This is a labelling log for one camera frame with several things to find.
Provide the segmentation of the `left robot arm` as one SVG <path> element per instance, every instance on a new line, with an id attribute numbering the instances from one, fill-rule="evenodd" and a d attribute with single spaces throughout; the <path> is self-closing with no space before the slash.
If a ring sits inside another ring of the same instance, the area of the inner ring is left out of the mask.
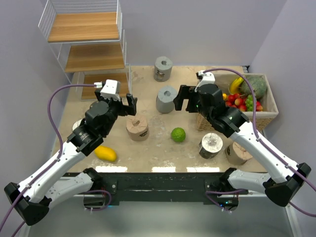
<path id="1" fill-rule="evenodd" d="M 20 183 L 9 183 L 4 191 L 25 223 L 32 226 L 41 221 L 50 209 L 74 195 L 102 189 L 102 178 L 93 169 L 85 169 L 62 184 L 57 181 L 75 164 L 86 158 L 110 133 L 119 116 L 137 113 L 137 98 L 127 94 L 127 105 L 118 95 L 107 96 L 101 89 L 95 91 L 97 101 L 85 112 L 79 126 L 67 141 L 40 169 Z"/>

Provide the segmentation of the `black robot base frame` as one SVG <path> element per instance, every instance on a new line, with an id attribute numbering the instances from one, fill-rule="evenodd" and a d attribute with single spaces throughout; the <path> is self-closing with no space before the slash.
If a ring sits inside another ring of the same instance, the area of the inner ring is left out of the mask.
<path id="1" fill-rule="evenodd" d="M 234 190 L 224 181 L 226 174 L 215 173 L 101 173 L 86 168 L 92 176 L 96 200 L 84 199 L 87 207 L 101 203 L 120 205 L 123 202 L 218 202 L 230 211 L 238 207 L 247 191 L 232 195 Z"/>

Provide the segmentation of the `brown paper roll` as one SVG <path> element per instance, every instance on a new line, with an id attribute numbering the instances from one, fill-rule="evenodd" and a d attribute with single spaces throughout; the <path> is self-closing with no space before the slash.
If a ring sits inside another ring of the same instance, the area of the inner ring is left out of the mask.
<path id="1" fill-rule="evenodd" d="M 126 130 L 131 140 L 145 141 L 149 137 L 149 126 L 145 116 L 130 116 L 126 121 Z"/>
<path id="2" fill-rule="evenodd" d="M 253 158 L 253 156 L 241 145 L 233 142 L 225 149 L 225 155 L 230 164 L 243 165 Z"/>

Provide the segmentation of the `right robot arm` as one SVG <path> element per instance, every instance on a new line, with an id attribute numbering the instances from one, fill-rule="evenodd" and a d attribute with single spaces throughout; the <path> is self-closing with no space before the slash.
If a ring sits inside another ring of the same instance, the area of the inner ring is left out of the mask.
<path id="1" fill-rule="evenodd" d="M 235 190 L 249 190 L 264 193 L 278 206 L 290 204 L 306 183 L 311 168 L 306 163 L 297 164 L 260 136 L 243 112 L 226 105 L 217 85 L 181 85 L 173 100 L 175 110 L 182 109 L 185 99 L 188 100 L 187 112 L 201 114 L 216 131 L 245 148 L 266 170 L 253 173 L 229 168 L 218 182 L 219 189 L 209 192 L 231 194 Z"/>

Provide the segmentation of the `black paper roll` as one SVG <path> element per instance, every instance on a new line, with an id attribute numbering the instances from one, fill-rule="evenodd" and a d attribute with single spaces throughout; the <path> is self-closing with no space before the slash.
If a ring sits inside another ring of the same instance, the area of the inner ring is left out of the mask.
<path id="1" fill-rule="evenodd" d="M 74 132 L 76 128 L 82 126 L 83 124 L 84 124 L 84 119 L 79 119 L 78 121 L 76 121 L 72 126 L 72 132 Z"/>
<path id="2" fill-rule="evenodd" d="M 198 153 L 204 159 L 214 158 L 222 149 L 223 140 L 216 133 L 207 133 L 201 139 Z"/>

